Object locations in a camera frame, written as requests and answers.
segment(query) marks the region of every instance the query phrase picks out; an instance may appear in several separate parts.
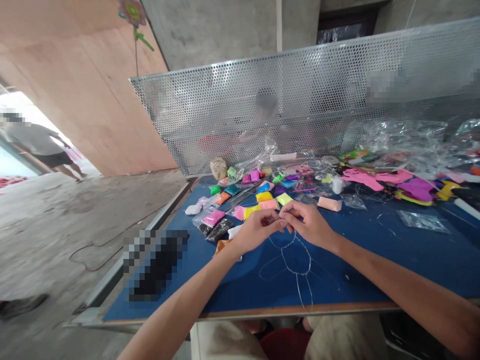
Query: concrete floor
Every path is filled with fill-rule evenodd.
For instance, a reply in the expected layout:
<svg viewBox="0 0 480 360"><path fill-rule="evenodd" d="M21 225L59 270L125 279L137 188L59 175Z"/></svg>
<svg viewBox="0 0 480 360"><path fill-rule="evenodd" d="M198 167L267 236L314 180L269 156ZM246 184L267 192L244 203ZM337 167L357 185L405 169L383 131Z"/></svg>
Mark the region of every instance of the concrete floor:
<svg viewBox="0 0 480 360"><path fill-rule="evenodd" d="M68 258L115 238L74 257L100 266L122 246L123 230L144 229L156 213L138 220L165 205L185 180L179 170L114 178L86 172L80 184L50 173L0 191L0 299L50 294L38 309L0 321L0 359L116 359L132 337L62 327L122 252L96 272Z"/></svg>

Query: metal mesh screen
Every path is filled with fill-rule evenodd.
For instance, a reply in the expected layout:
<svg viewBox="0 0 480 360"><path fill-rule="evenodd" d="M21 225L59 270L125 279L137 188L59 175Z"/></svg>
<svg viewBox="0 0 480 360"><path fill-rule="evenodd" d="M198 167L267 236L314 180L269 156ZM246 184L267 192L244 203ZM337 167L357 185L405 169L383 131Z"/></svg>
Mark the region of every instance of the metal mesh screen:
<svg viewBox="0 0 480 360"><path fill-rule="evenodd" d="M386 119L480 116L480 18L130 79L185 177L210 159L338 155Z"/></svg>

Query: table surface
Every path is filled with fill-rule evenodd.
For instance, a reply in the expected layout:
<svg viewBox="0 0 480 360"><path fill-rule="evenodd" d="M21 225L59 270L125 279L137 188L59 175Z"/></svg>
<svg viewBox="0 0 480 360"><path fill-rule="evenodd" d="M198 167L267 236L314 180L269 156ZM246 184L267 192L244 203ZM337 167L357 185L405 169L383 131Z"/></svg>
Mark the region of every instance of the table surface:
<svg viewBox="0 0 480 360"><path fill-rule="evenodd" d="M168 226L168 230L187 230L189 238L187 251L160 299L157 302L128 302L125 300L128 289L124 288L105 314L104 322L128 324L145 321L212 258L216 246L205 241L205 236L192 224L192 216L185 215L189 205L195 204L201 196L209 196L207 184L211 182L206 178L197 185ZM358 245L462 297L480 299L480 221L452 203L423 207L396 199L385 203L364 202L368 211L347 206L339 212L322 208L319 211L333 230ZM244 201L250 206L255 203L254 195ZM436 216L442 219L450 233L407 227L397 210ZM241 224L232 217L229 219L235 225ZM300 236L301 243L295 241L284 249L282 257L282 251L274 244L286 245L291 239L292 235L277 232L271 241L267 239L256 250L245 254L242 262L233 265L223 279L201 318L252 318L396 308L353 267ZM314 260L310 269L305 249ZM286 264L294 272L309 270L309 273L297 276L287 270Z"/></svg>

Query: pants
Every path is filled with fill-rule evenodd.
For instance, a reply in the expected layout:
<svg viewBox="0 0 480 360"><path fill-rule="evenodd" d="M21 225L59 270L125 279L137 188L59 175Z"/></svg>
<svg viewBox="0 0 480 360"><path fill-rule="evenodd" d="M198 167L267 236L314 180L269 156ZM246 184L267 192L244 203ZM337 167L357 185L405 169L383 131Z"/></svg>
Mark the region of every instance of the pants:
<svg viewBox="0 0 480 360"><path fill-rule="evenodd" d="M387 359L378 315L309 316L314 329L305 360ZM265 360L255 336L239 321L196 322L190 331L192 360Z"/></svg>

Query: wooden wall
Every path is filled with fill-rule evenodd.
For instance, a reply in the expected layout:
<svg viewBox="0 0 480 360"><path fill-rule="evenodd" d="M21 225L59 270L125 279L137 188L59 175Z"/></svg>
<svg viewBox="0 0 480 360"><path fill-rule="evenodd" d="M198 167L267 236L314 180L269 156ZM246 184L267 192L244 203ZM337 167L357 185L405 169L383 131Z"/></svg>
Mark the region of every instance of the wooden wall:
<svg viewBox="0 0 480 360"><path fill-rule="evenodd" d="M148 26L140 75L167 71ZM7 1L0 13L0 77L23 91L104 176L176 168L128 78L133 29L115 0Z"/></svg>

